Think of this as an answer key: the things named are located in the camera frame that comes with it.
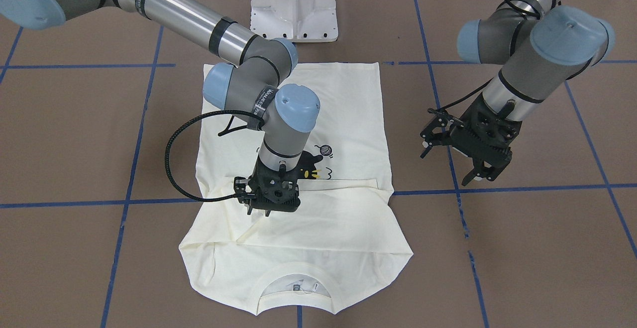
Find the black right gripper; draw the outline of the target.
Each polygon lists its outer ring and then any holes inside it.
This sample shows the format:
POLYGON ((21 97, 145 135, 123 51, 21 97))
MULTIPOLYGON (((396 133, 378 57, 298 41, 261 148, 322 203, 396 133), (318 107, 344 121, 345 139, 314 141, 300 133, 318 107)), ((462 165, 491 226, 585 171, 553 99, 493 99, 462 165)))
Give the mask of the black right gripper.
POLYGON ((266 211, 265 217, 269 217, 272 211, 296 212, 301 204, 298 173, 296 169, 286 171, 285 165, 280 168, 283 170, 273 171, 261 161, 261 158, 257 158, 248 183, 255 194, 252 201, 246 204, 248 216, 254 209, 266 211))

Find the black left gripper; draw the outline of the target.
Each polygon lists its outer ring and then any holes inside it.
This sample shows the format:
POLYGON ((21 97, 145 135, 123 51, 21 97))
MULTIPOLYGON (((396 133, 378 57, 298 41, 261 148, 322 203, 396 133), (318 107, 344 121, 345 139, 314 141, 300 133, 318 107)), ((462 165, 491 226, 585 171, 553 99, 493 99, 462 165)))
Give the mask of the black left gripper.
POLYGON ((434 117, 420 133, 424 140, 420 158, 434 146, 452 146, 473 158, 473 169, 461 185, 466 187, 474 179, 494 181, 511 162, 509 146, 521 129, 520 121, 508 119, 514 108, 516 101, 510 99, 494 111, 481 94, 459 118, 444 109, 428 109, 434 117))

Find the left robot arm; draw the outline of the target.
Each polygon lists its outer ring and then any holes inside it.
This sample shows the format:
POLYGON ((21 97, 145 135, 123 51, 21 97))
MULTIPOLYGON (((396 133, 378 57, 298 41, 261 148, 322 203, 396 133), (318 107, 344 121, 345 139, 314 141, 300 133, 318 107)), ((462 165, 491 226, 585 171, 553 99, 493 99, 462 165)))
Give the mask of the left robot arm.
POLYGON ((614 45, 611 24, 560 0, 503 0, 489 18, 464 24, 457 38, 464 61, 498 64, 500 71, 468 94, 474 101, 460 117, 447 106, 428 110, 433 119, 421 131, 423 155, 453 147, 473 162, 462 185, 494 181, 512 160, 510 144, 523 120, 614 45))

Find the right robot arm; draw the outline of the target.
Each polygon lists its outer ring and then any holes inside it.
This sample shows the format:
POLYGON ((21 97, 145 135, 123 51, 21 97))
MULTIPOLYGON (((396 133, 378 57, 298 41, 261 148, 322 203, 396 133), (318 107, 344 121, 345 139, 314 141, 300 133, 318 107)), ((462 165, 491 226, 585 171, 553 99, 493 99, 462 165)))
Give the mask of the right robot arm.
POLYGON ((1 212, 190 204, 164 147, 200 114, 207 50, 106 7, 36 31, 1 19, 1 212))

